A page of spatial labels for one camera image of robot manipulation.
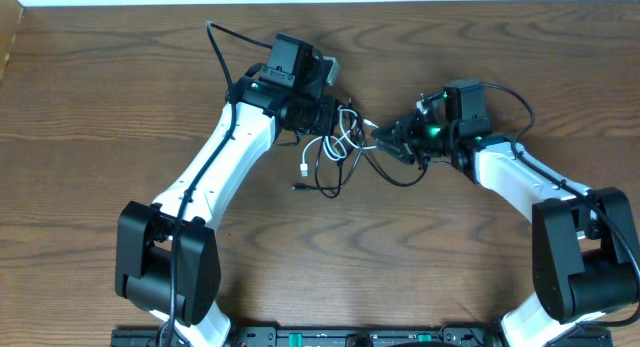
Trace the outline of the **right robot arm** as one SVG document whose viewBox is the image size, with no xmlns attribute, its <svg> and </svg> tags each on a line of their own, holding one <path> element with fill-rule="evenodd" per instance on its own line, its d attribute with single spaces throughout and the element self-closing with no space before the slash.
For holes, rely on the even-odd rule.
<svg viewBox="0 0 640 347">
<path fill-rule="evenodd" d="M 579 331 L 637 322 L 637 313 L 604 318 L 639 303 L 639 236 L 627 196 L 574 182 L 529 154 L 518 135 L 495 132 L 485 97 L 490 87 L 451 81 L 371 136 L 405 164 L 427 169 L 448 162 L 530 222 L 534 292 L 501 318 L 498 343 L 553 346 Z"/>
</svg>

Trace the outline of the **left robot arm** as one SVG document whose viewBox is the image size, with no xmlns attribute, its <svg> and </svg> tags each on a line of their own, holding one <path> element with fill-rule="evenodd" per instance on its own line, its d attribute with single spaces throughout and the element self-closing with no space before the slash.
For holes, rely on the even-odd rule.
<svg viewBox="0 0 640 347">
<path fill-rule="evenodd" d="M 230 319 L 216 304 L 216 233 L 238 187 L 281 131 L 329 136 L 339 106 L 325 89 L 339 64 L 313 45 L 279 34 L 267 62 L 228 78 L 214 132 L 151 204 L 131 201 L 117 225 L 115 291 L 162 321 L 155 346 L 221 346 Z"/>
</svg>

